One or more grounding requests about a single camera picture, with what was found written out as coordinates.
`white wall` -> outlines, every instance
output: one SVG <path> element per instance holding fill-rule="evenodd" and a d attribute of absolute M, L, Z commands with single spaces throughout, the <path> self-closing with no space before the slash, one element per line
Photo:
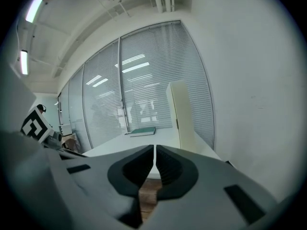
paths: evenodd
<path fill-rule="evenodd" d="M 43 113 L 44 118 L 53 127 L 53 129 L 59 132 L 59 113 L 58 105 L 55 103 L 58 101 L 56 94 L 46 94 L 46 93 L 34 93 L 36 100 L 32 104 L 32 109 L 38 104 L 42 104 L 46 107 L 47 111 Z"/>
<path fill-rule="evenodd" d="M 31 72 L 24 79 L 24 83 L 31 92 L 51 93 L 58 92 L 58 78 L 51 79 L 51 73 L 39 74 Z"/>
<path fill-rule="evenodd" d="M 304 127 L 304 49 L 273 0 L 192 0 L 192 13 L 145 6 L 109 21 L 76 50 L 59 89 L 96 51 L 153 23 L 181 19 L 205 65 L 215 110 L 215 150 L 278 200 L 295 190 Z"/>

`window blind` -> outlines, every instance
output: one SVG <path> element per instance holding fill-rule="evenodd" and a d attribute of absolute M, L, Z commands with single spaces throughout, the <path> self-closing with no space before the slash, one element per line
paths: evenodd
<path fill-rule="evenodd" d="M 166 88 L 185 80 L 194 129 L 213 147 L 210 90 L 198 51 L 180 22 L 141 29 L 121 42 L 122 88 L 129 130 L 171 127 Z"/>
<path fill-rule="evenodd" d="M 84 65 L 83 109 L 93 148 L 126 131 L 118 80 L 118 42 L 113 42 Z"/>
<path fill-rule="evenodd" d="M 68 85 L 69 83 L 66 83 L 66 85 L 62 89 L 61 95 L 59 96 L 59 106 L 61 108 L 59 116 L 62 125 L 70 123 L 68 110 Z"/>
<path fill-rule="evenodd" d="M 81 151 L 84 153 L 91 149 L 91 144 L 87 136 L 82 105 L 82 75 L 83 67 L 69 80 L 68 103 L 69 116 L 72 131 L 77 135 L 80 142 Z"/>

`ceiling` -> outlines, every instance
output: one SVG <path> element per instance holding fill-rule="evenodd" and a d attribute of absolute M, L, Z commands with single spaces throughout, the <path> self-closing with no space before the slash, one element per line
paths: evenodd
<path fill-rule="evenodd" d="M 155 0 L 121 0 L 125 10 Z M 28 75 L 24 83 L 33 92 L 57 92 L 58 77 L 79 45 L 99 26 L 124 13 L 118 0 L 43 0 L 33 23 L 18 23 L 20 50 L 28 51 Z M 16 63 L 20 71 L 20 62 Z"/>

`black rubber part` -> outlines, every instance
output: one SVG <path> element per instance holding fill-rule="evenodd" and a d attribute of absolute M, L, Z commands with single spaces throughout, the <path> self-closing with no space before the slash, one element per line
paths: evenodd
<path fill-rule="evenodd" d="M 138 198 L 139 189 L 154 165 L 153 149 L 154 146 L 149 145 L 109 168 L 108 180 L 119 194 Z"/>
<path fill-rule="evenodd" d="M 233 167 L 233 165 L 229 161 L 225 161 L 225 163 L 228 163 L 230 166 Z"/>
<path fill-rule="evenodd" d="M 63 155 L 60 155 L 60 158 L 61 158 L 62 160 L 72 159 L 72 158 L 69 158 L 69 157 L 66 157 L 66 156 L 63 156 Z"/>
<path fill-rule="evenodd" d="M 265 215 L 263 210 L 238 185 L 225 187 L 224 190 L 249 224 Z"/>
<path fill-rule="evenodd" d="M 161 145 L 156 146 L 156 166 L 159 170 L 162 188 L 157 200 L 180 198 L 197 182 L 198 170 L 195 164 Z"/>
<path fill-rule="evenodd" d="M 75 152 L 75 151 L 71 151 L 71 150 L 69 150 L 69 149 L 65 149 L 64 151 L 67 152 L 67 153 L 76 155 L 76 156 L 78 156 L 78 157 L 87 158 L 87 156 L 85 156 L 85 155 L 83 155 L 83 154 L 80 154 L 80 153 L 77 153 L 77 152 Z"/>
<path fill-rule="evenodd" d="M 154 146 L 149 145 L 115 162 L 107 172 L 108 180 L 119 194 L 134 198 L 130 211 L 119 219 L 133 228 L 142 224 L 139 189 L 154 165 L 153 149 Z"/>
<path fill-rule="evenodd" d="M 87 164 L 83 164 L 83 165 L 78 165 L 78 166 L 75 166 L 75 167 L 67 168 L 67 171 L 68 171 L 69 174 L 73 174 L 73 173 L 77 173 L 77 172 L 80 172 L 80 171 L 88 170 L 90 168 L 91 167 L 88 166 Z"/>

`person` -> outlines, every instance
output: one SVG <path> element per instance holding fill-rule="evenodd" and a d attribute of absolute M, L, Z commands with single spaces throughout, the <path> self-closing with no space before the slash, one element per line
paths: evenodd
<path fill-rule="evenodd" d="M 41 114 L 43 114 L 43 112 L 44 112 L 43 105 L 42 105 L 42 104 L 38 104 L 36 107 L 38 108 L 39 112 L 40 112 Z"/>

